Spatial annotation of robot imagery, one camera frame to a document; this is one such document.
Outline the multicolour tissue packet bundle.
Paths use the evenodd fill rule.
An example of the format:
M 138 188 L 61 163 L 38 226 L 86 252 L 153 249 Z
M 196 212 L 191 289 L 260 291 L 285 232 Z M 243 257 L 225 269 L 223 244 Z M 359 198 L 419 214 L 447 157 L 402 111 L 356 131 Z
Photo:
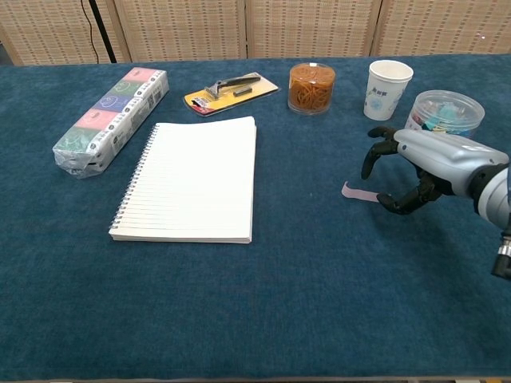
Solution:
M 166 71 L 132 68 L 53 146 L 56 165 L 78 179 L 101 174 L 168 91 Z

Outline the black grey shaving razor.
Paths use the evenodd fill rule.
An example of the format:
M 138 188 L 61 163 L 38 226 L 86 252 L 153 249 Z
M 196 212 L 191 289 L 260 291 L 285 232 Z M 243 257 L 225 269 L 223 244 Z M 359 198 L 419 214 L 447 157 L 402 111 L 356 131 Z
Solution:
M 249 75 L 244 77 L 232 77 L 228 79 L 218 80 L 213 85 L 206 87 L 204 90 L 206 93 L 211 96 L 214 100 L 218 100 L 220 97 L 220 90 L 222 88 L 236 86 L 236 85 L 245 85 L 252 84 L 261 79 L 260 75 Z

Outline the clear jar of binder clips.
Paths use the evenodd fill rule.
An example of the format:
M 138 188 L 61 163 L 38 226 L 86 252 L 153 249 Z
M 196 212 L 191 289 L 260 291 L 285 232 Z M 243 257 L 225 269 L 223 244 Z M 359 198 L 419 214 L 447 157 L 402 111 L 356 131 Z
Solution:
M 484 108 L 471 97 L 435 89 L 416 96 L 405 128 L 471 138 L 484 117 Z

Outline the woven bamboo screen panel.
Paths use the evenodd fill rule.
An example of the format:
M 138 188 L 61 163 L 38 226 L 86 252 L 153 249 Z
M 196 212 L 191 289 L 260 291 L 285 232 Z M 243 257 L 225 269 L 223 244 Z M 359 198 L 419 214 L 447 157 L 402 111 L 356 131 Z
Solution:
M 114 0 L 133 62 L 248 57 L 245 0 Z
M 117 62 L 130 62 L 114 0 L 96 0 Z M 88 0 L 0 0 L 0 43 L 14 65 L 111 63 Z
M 372 56 L 511 53 L 511 0 L 382 0 Z
M 246 0 L 250 58 L 365 57 L 382 0 Z

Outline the white printed paper cup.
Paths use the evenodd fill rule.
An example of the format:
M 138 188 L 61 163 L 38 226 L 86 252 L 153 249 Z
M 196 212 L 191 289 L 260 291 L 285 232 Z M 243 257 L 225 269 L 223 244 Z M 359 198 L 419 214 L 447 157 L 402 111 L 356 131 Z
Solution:
M 372 120 L 389 120 L 414 75 L 407 64 L 395 60 L 377 60 L 369 66 L 363 112 Z

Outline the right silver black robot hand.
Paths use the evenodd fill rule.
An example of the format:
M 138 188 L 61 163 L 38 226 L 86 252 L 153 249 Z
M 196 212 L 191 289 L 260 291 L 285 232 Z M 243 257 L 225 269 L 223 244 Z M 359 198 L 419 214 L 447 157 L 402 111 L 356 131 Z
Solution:
M 416 169 L 419 184 L 401 199 L 377 194 L 388 211 L 408 215 L 441 195 L 471 198 L 479 208 L 480 197 L 499 174 L 506 175 L 509 156 L 463 136 L 427 130 L 378 126 L 368 132 L 384 140 L 373 144 L 362 164 L 367 179 L 381 156 L 399 154 Z

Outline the black stand pole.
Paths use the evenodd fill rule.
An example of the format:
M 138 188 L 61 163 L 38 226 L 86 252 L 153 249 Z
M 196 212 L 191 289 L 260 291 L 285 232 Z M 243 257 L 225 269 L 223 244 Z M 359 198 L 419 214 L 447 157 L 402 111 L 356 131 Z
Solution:
M 97 2 L 96 2 L 96 0 L 88 0 L 88 1 L 89 1 L 89 5 L 91 7 L 91 10 L 93 12 L 93 16 L 94 16 L 95 22 L 97 24 L 97 28 L 98 28 L 99 33 L 101 35 L 101 39 L 102 39 L 103 44 L 105 46 L 106 52 L 107 52 L 107 54 L 109 56 L 109 60 L 110 60 L 111 63 L 117 63 L 117 59 L 115 57 L 115 53 L 113 52 L 113 47 L 112 47 L 111 42 L 109 40 L 109 36 L 108 36 L 107 31 L 106 31 L 103 19 L 101 17 L 100 10 L 99 10 L 99 8 L 97 6 Z

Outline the blue velvet tablecloth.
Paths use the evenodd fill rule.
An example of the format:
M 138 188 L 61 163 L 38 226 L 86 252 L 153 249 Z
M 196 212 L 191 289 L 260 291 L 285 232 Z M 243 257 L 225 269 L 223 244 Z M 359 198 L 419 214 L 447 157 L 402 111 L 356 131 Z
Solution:
M 292 59 L 159 62 L 170 90 L 108 169 L 78 180 L 52 148 L 127 64 L 0 66 L 0 381 L 107 378 L 511 377 L 500 232 L 443 197 L 411 215 L 346 199 L 400 196 L 414 169 L 360 168 L 370 59 L 336 57 L 327 113 L 287 106 Z M 248 245 L 117 242 L 109 225 L 155 123 L 198 123 L 184 95 L 259 72 Z

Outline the clear jar of rubber bands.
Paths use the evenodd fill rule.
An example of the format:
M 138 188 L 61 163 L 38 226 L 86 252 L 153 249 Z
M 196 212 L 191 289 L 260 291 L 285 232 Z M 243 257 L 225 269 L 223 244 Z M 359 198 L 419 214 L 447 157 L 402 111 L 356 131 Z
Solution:
M 328 65 L 307 62 L 293 66 L 289 73 L 288 107 L 307 115 L 326 112 L 335 79 L 336 73 Z

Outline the yellow razor blister pack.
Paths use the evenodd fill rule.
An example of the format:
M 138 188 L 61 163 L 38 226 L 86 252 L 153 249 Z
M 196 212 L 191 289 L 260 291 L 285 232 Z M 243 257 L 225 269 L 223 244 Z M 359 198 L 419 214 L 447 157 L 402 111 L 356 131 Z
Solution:
M 247 73 L 249 75 L 260 75 L 257 72 Z M 184 103 L 199 116 L 211 116 L 224 110 L 234 108 L 238 105 L 248 103 L 257 98 L 268 96 L 279 91 L 279 86 L 261 76 L 261 79 L 252 84 L 236 85 L 222 88 L 220 97 L 214 100 L 204 89 L 184 96 Z

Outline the white spiral lined notebook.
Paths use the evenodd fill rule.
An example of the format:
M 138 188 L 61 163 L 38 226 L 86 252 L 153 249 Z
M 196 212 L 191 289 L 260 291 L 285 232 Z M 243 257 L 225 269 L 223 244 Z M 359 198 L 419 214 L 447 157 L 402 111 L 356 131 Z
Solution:
M 256 132 L 251 116 L 155 124 L 110 226 L 112 239 L 250 243 Z

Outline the pink paper slip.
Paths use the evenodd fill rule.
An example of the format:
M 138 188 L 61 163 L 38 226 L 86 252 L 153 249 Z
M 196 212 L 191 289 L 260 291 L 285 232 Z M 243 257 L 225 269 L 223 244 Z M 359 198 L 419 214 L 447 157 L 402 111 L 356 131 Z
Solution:
M 378 194 L 376 192 L 351 188 L 347 181 L 342 186 L 341 194 L 348 199 L 358 199 L 374 203 L 378 202 Z

